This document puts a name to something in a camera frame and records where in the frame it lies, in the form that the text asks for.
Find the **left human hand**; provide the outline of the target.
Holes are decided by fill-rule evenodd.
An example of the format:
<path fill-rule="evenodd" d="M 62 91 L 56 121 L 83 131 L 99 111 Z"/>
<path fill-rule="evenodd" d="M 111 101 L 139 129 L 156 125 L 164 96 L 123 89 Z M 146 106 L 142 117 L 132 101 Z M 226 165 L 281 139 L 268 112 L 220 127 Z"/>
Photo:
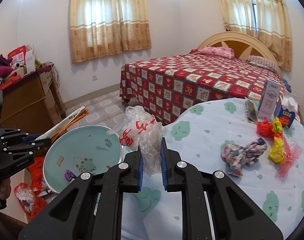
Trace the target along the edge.
<path fill-rule="evenodd" d="M 6 200 L 11 194 L 11 179 L 0 180 L 0 199 Z"/>

